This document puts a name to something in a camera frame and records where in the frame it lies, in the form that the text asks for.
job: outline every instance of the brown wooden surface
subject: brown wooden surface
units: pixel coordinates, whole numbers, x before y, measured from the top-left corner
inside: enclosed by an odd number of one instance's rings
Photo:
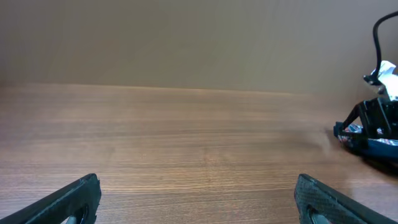
[[[97,223],[298,223],[307,173],[398,220],[398,181],[339,147],[352,105],[305,95],[0,87],[0,218],[94,172]]]

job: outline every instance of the robotic claw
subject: robotic claw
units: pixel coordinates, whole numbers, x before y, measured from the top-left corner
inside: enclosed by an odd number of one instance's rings
[[[357,105],[344,122],[336,122],[333,134],[350,151],[370,159],[398,162],[398,75],[393,74],[395,65],[381,60],[377,30],[387,19],[398,16],[398,11],[379,19],[373,27],[377,67],[364,80],[378,86],[381,97],[365,100]],[[362,126],[353,124],[360,118]]]

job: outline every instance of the curved black cable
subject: curved black cable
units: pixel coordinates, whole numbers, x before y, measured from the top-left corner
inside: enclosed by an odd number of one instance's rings
[[[373,40],[374,40],[374,46],[376,47],[376,57],[377,57],[377,65],[375,71],[370,75],[369,77],[365,77],[365,81],[367,81],[371,85],[381,85],[380,81],[377,79],[377,76],[379,75],[380,71],[380,66],[381,66],[381,49],[380,49],[380,43],[379,43],[379,35],[377,33],[379,26],[382,22],[398,16],[398,11],[390,13],[382,18],[380,18],[373,26]]]

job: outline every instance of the plain background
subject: plain background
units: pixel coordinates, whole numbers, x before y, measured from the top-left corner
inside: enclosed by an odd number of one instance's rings
[[[0,82],[309,93],[357,100],[396,0],[3,0]],[[398,18],[380,29],[398,64]]]

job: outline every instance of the table surface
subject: table surface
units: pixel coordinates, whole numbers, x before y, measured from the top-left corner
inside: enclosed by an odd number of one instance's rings
[[[96,223],[298,223],[300,173],[398,220],[397,177],[332,135],[350,106],[307,95],[0,87],[0,218],[88,173]]]

